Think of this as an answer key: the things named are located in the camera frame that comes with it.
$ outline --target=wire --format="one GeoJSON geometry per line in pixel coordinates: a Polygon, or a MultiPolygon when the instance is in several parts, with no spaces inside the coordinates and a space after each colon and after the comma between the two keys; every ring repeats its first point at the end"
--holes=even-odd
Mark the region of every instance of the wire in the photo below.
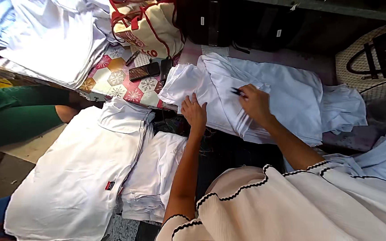
{"type": "Polygon", "coordinates": [[[367,89],[365,89],[365,90],[362,90],[362,91],[360,91],[360,94],[362,94],[362,93],[364,93],[364,92],[366,92],[366,91],[368,91],[368,90],[371,90],[371,89],[373,89],[373,88],[375,88],[375,87],[378,87],[379,85],[384,85],[384,84],[386,84],[386,81],[385,81],[385,82],[382,82],[382,83],[379,83],[379,84],[377,84],[377,85],[373,85],[372,87],[369,87],[369,88],[367,88],[367,89]]]}

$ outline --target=pen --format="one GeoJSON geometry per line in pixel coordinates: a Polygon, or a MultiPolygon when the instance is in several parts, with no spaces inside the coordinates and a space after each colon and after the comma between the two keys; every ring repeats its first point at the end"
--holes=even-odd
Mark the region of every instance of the pen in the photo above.
{"type": "Polygon", "coordinates": [[[138,56],[139,54],[139,50],[135,51],[135,53],[132,54],[132,56],[129,57],[129,59],[127,59],[126,61],[126,64],[124,64],[125,66],[129,66],[133,60],[138,56]]]}

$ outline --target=scissors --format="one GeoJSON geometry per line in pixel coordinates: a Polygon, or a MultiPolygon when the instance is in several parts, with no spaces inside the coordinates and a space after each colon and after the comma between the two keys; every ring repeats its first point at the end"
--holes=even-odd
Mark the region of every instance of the scissors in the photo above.
{"type": "Polygon", "coordinates": [[[232,92],[233,94],[237,94],[239,96],[244,96],[243,93],[241,90],[235,88],[235,87],[232,87],[233,90],[231,90],[230,92],[232,92]]]}

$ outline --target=person's right hand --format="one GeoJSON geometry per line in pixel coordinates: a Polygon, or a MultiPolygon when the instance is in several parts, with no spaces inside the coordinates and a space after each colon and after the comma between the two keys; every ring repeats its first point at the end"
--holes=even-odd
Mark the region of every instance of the person's right hand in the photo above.
{"type": "Polygon", "coordinates": [[[245,112],[264,128],[274,117],[269,110],[269,94],[258,90],[254,85],[244,85],[239,88],[245,95],[239,97],[239,102],[245,112]]]}

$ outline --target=smartphone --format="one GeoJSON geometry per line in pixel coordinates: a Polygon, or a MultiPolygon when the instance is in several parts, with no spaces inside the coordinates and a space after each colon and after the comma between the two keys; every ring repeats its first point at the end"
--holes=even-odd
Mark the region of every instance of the smartphone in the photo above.
{"type": "Polygon", "coordinates": [[[135,81],[147,77],[156,77],[160,74],[159,63],[149,63],[140,67],[129,69],[129,80],[135,81]]]}

